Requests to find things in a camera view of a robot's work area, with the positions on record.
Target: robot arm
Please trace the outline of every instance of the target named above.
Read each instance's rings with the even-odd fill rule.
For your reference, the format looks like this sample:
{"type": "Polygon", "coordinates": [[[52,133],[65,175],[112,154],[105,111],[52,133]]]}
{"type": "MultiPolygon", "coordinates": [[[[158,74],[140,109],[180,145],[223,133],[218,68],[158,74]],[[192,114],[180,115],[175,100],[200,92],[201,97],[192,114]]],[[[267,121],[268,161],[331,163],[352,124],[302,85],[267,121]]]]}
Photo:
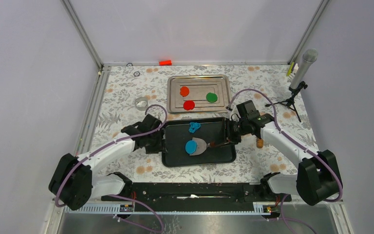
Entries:
{"type": "MultiPolygon", "coordinates": [[[[241,142],[241,136],[252,134],[269,142],[282,152],[297,167],[297,175],[284,175],[270,173],[261,179],[263,193],[294,194],[299,195],[307,204],[315,205],[318,202],[338,192],[338,185],[330,172],[315,157],[300,148],[294,142],[280,133],[274,118],[269,115],[260,115],[252,101],[237,105],[240,114],[239,121],[225,120],[227,140],[229,144],[241,142]]],[[[158,153],[163,148],[164,131],[157,131],[148,135],[129,138],[151,132],[161,124],[161,121],[151,115],[146,115],[142,122],[135,123],[121,130],[121,133],[112,142],[97,149],[97,153],[87,152],[78,157],[71,154],[64,155],[54,172],[49,184],[49,190],[57,194],[62,182],[68,173],[73,172],[62,189],[59,198],[72,210],[82,207],[90,198],[103,195],[119,194],[127,183],[131,183],[120,173],[107,176],[98,176],[101,169],[121,157],[126,157],[132,151],[145,147],[147,154],[158,153]]],[[[294,140],[303,147],[305,144],[294,137],[294,140]]],[[[320,157],[337,175],[340,180],[339,169],[335,155],[326,150],[317,152],[320,157]]]]}
{"type": "Polygon", "coordinates": [[[99,176],[101,169],[122,157],[128,156],[132,151],[145,147],[148,154],[161,151],[163,133],[154,132],[145,136],[129,138],[156,129],[161,121],[151,115],[146,115],[142,122],[127,126],[121,130],[117,137],[97,149],[93,157],[92,151],[74,157],[71,154],[64,155],[58,163],[54,175],[49,184],[49,190],[57,194],[67,174],[79,162],[83,161],[68,179],[59,196],[72,210],[82,207],[90,198],[103,195],[119,194],[126,184],[126,177],[121,174],[109,174],[99,176]]]}
{"type": "MultiPolygon", "coordinates": [[[[129,135],[126,133],[120,133],[117,135],[114,141],[128,136],[129,135]]],[[[105,168],[118,158],[128,156],[132,151],[134,151],[134,147],[135,141],[133,141],[132,139],[122,140],[118,143],[115,143],[107,147],[94,157],[91,157],[82,163],[83,166],[89,166],[92,171],[93,187],[89,199],[109,194],[119,194],[122,191],[125,185],[122,178],[115,174],[110,174],[107,176],[98,176],[98,173],[101,171],[101,169],[105,168]]],[[[78,155],[78,161],[81,161],[84,158],[89,157],[90,154],[91,151],[78,155]]]]}
{"type": "Polygon", "coordinates": [[[229,123],[229,129],[231,129],[230,141],[232,143],[240,142],[240,136],[242,135],[256,135],[277,148],[298,169],[297,175],[280,173],[265,175],[261,179],[261,184],[266,186],[268,193],[299,195],[307,204],[316,205],[338,192],[337,182],[329,170],[315,157],[307,153],[308,150],[317,152],[317,156],[335,172],[339,181],[341,181],[336,157],[332,152],[329,150],[320,152],[318,149],[311,149],[293,137],[292,140],[305,149],[299,147],[284,135],[284,133],[288,136],[291,136],[291,134],[284,130],[279,132],[271,115],[261,116],[252,101],[237,105],[237,110],[240,114],[239,121],[229,123]]]}

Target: black tray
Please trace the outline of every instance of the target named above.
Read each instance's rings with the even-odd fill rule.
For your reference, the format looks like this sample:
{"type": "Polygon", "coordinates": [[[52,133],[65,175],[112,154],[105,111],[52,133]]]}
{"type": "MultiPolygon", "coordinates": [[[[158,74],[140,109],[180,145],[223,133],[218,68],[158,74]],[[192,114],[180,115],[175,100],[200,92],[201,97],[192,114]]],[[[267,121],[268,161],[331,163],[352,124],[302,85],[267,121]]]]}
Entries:
{"type": "Polygon", "coordinates": [[[192,140],[193,137],[201,138],[207,143],[224,141],[226,133],[223,126],[223,119],[225,118],[168,121],[164,125],[165,150],[161,154],[164,166],[182,167],[233,162],[236,159],[236,148],[234,145],[207,148],[204,153],[196,156],[190,156],[185,151],[187,141],[192,140]],[[201,124],[200,129],[193,134],[188,131],[191,122],[201,124]]]}

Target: cable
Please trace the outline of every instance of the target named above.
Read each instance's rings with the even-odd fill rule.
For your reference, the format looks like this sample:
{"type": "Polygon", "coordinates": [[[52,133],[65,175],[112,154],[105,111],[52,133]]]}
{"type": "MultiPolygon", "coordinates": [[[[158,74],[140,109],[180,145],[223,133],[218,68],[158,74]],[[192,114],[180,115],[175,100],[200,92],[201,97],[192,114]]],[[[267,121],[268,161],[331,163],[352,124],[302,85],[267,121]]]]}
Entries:
{"type": "MultiPolygon", "coordinates": [[[[306,223],[306,222],[303,222],[302,220],[295,219],[295,218],[286,218],[286,219],[289,220],[289,221],[292,221],[292,222],[301,223],[301,224],[305,225],[306,227],[308,227],[310,230],[312,230],[314,234],[318,234],[318,233],[315,231],[315,229],[313,229],[312,226],[310,226],[310,225],[309,225],[308,223],[306,223]]],[[[254,220],[254,221],[256,221],[256,222],[263,222],[263,221],[269,221],[269,222],[271,222],[271,221],[279,221],[279,220],[282,220],[282,218],[256,219],[256,220],[254,220]]]]}
{"type": "Polygon", "coordinates": [[[237,118],[240,118],[239,115],[237,113],[233,113],[231,116],[230,116],[230,120],[233,120],[233,116],[236,115],[237,118]]]}
{"type": "Polygon", "coordinates": [[[77,163],[77,164],[76,164],[76,165],[75,165],[75,166],[74,166],[74,167],[73,167],[73,168],[68,172],[68,174],[65,176],[64,180],[62,181],[62,183],[61,183],[61,185],[60,185],[60,187],[59,187],[59,189],[58,189],[58,191],[57,191],[57,193],[56,193],[56,196],[55,196],[55,205],[56,205],[57,207],[64,207],[64,206],[66,206],[66,204],[60,204],[60,203],[59,203],[59,197],[60,197],[60,195],[61,195],[62,189],[64,188],[65,184],[67,183],[67,181],[69,180],[69,178],[71,177],[71,175],[75,172],[75,170],[76,170],[76,169],[77,169],[77,168],[78,168],[78,167],[79,167],[83,162],[85,162],[85,161],[88,160],[89,158],[93,157],[94,155],[98,154],[98,153],[101,152],[102,150],[104,150],[104,149],[110,147],[111,145],[117,144],[118,142],[120,142],[120,141],[122,141],[122,140],[130,139],[130,138],[134,138],[134,137],[142,137],[142,136],[145,136],[145,135],[151,134],[151,133],[153,133],[153,132],[156,132],[156,131],[160,130],[160,129],[164,126],[164,124],[167,122],[167,117],[168,117],[168,115],[167,115],[167,110],[166,110],[164,107],[162,107],[162,106],[160,106],[160,105],[158,105],[158,104],[153,104],[153,105],[149,106],[149,107],[146,109],[145,114],[147,114],[147,111],[148,111],[151,107],[153,107],[153,106],[157,106],[157,107],[160,107],[161,109],[163,109],[164,114],[166,115],[165,118],[164,118],[164,121],[160,124],[160,126],[158,126],[156,129],[151,130],[151,131],[146,132],[146,133],[135,134],[135,135],[132,135],[132,136],[125,136],[125,137],[122,137],[122,138],[120,138],[120,139],[118,139],[118,140],[116,140],[116,141],[111,141],[110,143],[105,144],[105,145],[103,145],[102,147],[96,149],[94,152],[90,153],[90,155],[89,155],[88,157],[85,157],[85,158],[83,158],[82,160],[80,160],[80,161],[79,161],[79,162],[78,162],[78,163],[77,163]]]}
{"type": "Polygon", "coordinates": [[[138,203],[138,204],[144,206],[145,208],[147,208],[149,211],[151,211],[157,217],[157,219],[158,219],[158,221],[160,222],[160,225],[161,225],[161,230],[157,231],[157,230],[151,229],[149,227],[146,227],[146,226],[138,224],[138,223],[134,223],[134,222],[126,220],[126,219],[120,219],[120,220],[122,220],[126,223],[129,223],[129,224],[133,224],[137,227],[143,228],[143,229],[148,230],[150,232],[154,232],[154,233],[163,233],[164,232],[164,223],[161,220],[160,216],[158,216],[158,214],[151,207],[149,207],[147,204],[145,204],[141,201],[137,201],[135,199],[131,199],[131,198],[123,197],[123,196],[118,196],[118,195],[109,195],[109,196],[119,198],[119,199],[122,199],[122,200],[126,200],[126,201],[132,201],[132,202],[135,202],[135,203],[138,203]]]}
{"type": "Polygon", "coordinates": [[[275,203],[274,207],[277,207],[277,205],[279,204],[279,202],[280,202],[280,196],[276,196],[276,203],[275,203]]]}
{"type": "Polygon", "coordinates": [[[290,135],[288,135],[286,132],[284,132],[281,127],[279,126],[279,123],[278,123],[278,119],[277,119],[277,111],[276,111],[276,107],[275,105],[273,104],[273,102],[262,92],[260,92],[259,90],[256,90],[256,89],[243,89],[243,90],[240,90],[238,91],[232,98],[231,98],[231,101],[229,102],[229,104],[227,105],[227,109],[231,109],[231,104],[233,103],[234,99],[236,99],[237,95],[239,95],[241,92],[244,92],[244,91],[254,91],[256,93],[259,93],[261,94],[269,103],[270,105],[273,107],[273,115],[274,115],[274,123],[275,123],[275,126],[276,128],[278,129],[278,131],[283,134],[283,136],[285,136],[287,139],[289,139],[289,141],[291,141],[292,143],[294,143],[295,145],[297,145],[298,147],[302,148],[304,151],[308,152],[310,155],[312,155],[314,158],[316,158],[321,164],[323,164],[323,166],[330,172],[330,174],[332,175],[333,179],[335,179],[336,183],[337,183],[337,187],[339,189],[339,195],[337,196],[336,199],[324,199],[324,201],[327,201],[327,202],[337,202],[339,201],[341,198],[342,198],[342,195],[343,195],[343,188],[342,188],[342,183],[340,182],[340,179],[337,177],[336,173],[332,170],[332,168],[329,167],[328,164],[326,164],[315,152],[312,152],[311,150],[309,150],[307,147],[303,146],[302,144],[300,144],[299,142],[297,142],[296,140],[294,140],[290,135]]]}
{"type": "Polygon", "coordinates": [[[293,228],[291,228],[289,226],[289,224],[287,223],[286,221],[286,218],[284,218],[284,212],[283,212],[283,203],[284,203],[284,200],[286,199],[286,197],[289,196],[289,194],[286,194],[285,196],[283,196],[283,199],[281,200],[280,202],[280,213],[281,213],[281,218],[283,219],[284,223],[286,224],[287,228],[289,228],[289,230],[291,230],[294,234],[297,234],[295,230],[293,230],[293,228]]]}

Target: metal rod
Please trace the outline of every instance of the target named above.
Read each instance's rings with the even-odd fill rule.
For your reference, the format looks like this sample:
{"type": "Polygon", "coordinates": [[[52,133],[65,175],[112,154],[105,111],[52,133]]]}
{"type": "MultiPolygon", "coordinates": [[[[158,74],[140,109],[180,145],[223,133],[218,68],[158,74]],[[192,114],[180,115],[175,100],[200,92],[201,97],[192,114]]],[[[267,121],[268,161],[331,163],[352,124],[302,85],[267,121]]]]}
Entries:
{"type": "Polygon", "coordinates": [[[83,148],[85,139],[87,137],[87,135],[86,135],[87,131],[86,130],[88,129],[87,126],[88,126],[89,121],[91,120],[90,115],[94,111],[93,110],[93,106],[94,106],[93,102],[95,100],[94,96],[96,96],[96,93],[99,90],[98,84],[99,84],[100,79],[101,79],[101,75],[97,74],[95,82],[94,82],[94,87],[93,87],[93,90],[91,92],[90,101],[88,103],[87,111],[85,112],[84,121],[82,122],[81,131],[79,132],[79,135],[78,135],[78,141],[77,141],[76,146],[75,146],[75,151],[74,151],[75,155],[83,153],[82,148],[83,148]]]}
{"type": "Polygon", "coordinates": [[[72,22],[75,25],[75,28],[77,29],[79,35],[81,36],[82,40],[84,41],[85,46],[87,47],[88,51],[91,54],[91,57],[93,58],[94,62],[96,63],[99,70],[101,70],[103,63],[98,56],[98,53],[96,52],[93,44],[90,41],[90,38],[87,35],[87,32],[85,32],[84,27],[82,26],[81,21],[78,18],[78,15],[76,14],[74,7],[72,6],[70,0],[61,0],[63,3],[65,9],[67,10],[68,14],[71,17],[72,22]]]}
{"type": "Polygon", "coordinates": [[[95,98],[94,109],[93,109],[93,112],[92,112],[91,121],[88,123],[88,132],[87,132],[86,139],[85,139],[85,146],[83,148],[84,152],[87,152],[87,151],[90,150],[91,144],[93,142],[95,127],[97,125],[98,115],[99,115],[99,112],[101,110],[101,104],[102,104],[102,100],[104,98],[105,89],[107,87],[108,78],[110,77],[111,67],[104,66],[102,68],[102,70],[103,70],[102,75],[101,75],[101,78],[99,80],[99,82],[100,82],[99,89],[100,90],[97,93],[97,96],[94,97],[95,98]]]}
{"type": "Polygon", "coordinates": [[[288,64],[291,64],[292,62],[295,62],[296,59],[299,57],[300,52],[302,51],[303,47],[305,46],[307,40],[310,38],[310,35],[312,34],[313,29],[316,27],[316,24],[318,23],[320,17],[322,16],[323,12],[326,10],[327,6],[331,0],[322,0],[316,9],[315,14],[313,15],[312,19],[310,20],[309,25],[307,26],[305,32],[303,33],[302,38],[299,41],[298,46],[296,47],[295,51],[292,54],[292,57],[288,61],[288,64]]]}
{"type": "MultiPolygon", "coordinates": [[[[126,66],[128,62],[119,63],[105,63],[104,66],[126,66]]],[[[132,62],[133,66],[158,66],[158,62],[132,62]]],[[[257,62],[257,61],[236,61],[236,62],[173,62],[173,66],[209,66],[209,65],[251,65],[251,66],[263,66],[263,65],[287,65],[287,61],[279,62],[257,62]]]]}

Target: red object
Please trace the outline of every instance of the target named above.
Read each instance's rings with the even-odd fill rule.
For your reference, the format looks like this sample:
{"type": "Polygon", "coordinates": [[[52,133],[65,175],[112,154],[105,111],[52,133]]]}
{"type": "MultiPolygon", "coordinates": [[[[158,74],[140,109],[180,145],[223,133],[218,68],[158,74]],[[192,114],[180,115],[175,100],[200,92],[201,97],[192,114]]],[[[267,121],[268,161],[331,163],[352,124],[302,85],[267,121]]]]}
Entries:
{"type": "Polygon", "coordinates": [[[190,93],[190,90],[187,87],[183,86],[183,87],[180,88],[180,95],[181,96],[185,97],[189,93],[190,93]]]}
{"type": "Polygon", "coordinates": [[[184,108],[184,110],[189,111],[189,110],[194,109],[195,105],[196,104],[194,103],[194,101],[185,101],[184,105],[183,105],[183,108],[184,108]]]}
{"type": "Polygon", "coordinates": [[[161,61],[159,62],[160,66],[171,66],[172,63],[171,63],[171,60],[167,60],[167,61],[161,61]]]}

